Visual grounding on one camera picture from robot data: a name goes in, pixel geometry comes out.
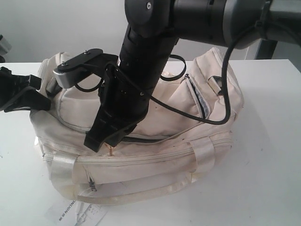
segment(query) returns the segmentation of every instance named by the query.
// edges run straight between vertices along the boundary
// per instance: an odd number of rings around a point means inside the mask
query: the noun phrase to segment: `bolt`
[[[148,2],[148,3],[146,4],[146,8],[147,8],[147,9],[151,9],[151,3],[150,3],[150,2]]]

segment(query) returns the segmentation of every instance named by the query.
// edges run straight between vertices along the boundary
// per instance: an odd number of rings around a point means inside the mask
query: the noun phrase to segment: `bag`
[[[70,58],[59,53],[43,61],[41,94],[47,96],[53,70]],[[184,112],[220,121],[225,116],[224,99],[218,95],[221,66],[221,53],[213,48],[193,61],[182,80],[160,80],[153,95]],[[80,86],[88,89],[99,80],[91,75]],[[98,92],[63,89],[51,99],[50,111],[32,111],[30,115],[53,186],[67,199],[102,205],[137,202],[182,190],[231,149],[230,128],[244,101],[230,67],[228,89],[231,118],[226,124],[204,124],[150,101],[145,120],[111,153],[105,145],[98,153],[84,146],[85,133],[100,106]]]

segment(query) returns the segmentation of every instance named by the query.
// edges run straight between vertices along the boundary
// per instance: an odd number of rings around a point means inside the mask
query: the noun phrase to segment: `robotic arm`
[[[103,79],[96,86],[101,107],[85,140],[96,152],[104,142],[116,146],[145,118],[150,95],[179,38],[227,47],[266,17],[301,32],[301,0],[125,0],[125,11],[128,28],[119,56],[92,49],[55,69],[65,89],[92,73]],[[257,27],[236,48],[262,37],[294,42],[278,27]]]

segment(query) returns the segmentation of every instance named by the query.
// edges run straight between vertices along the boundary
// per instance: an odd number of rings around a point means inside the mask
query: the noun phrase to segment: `zipper pull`
[[[189,79],[189,74],[188,74],[188,73],[184,76],[184,78],[182,79],[181,83],[182,83],[185,79]]]
[[[97,189],[95,187],[95,183],[94,183],[94,181],[92,180],[91,177],[90,177],[89,185],[90,185],[90,188],[91,188],[92,192],[97,192]]]

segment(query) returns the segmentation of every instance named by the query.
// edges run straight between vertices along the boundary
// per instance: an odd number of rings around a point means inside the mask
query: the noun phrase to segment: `white table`
[[[103,226],[301,225],[301,74],[288,60],[231,61],[245,95],[234,145],[203,180],[174,195],[112,207]],[[36,74],[39,64],[3,64]],[[170,70],[181,63],[170,62]],[[0,113],[0,225],[51,226],[61,199],[33,149],[28,112]]]

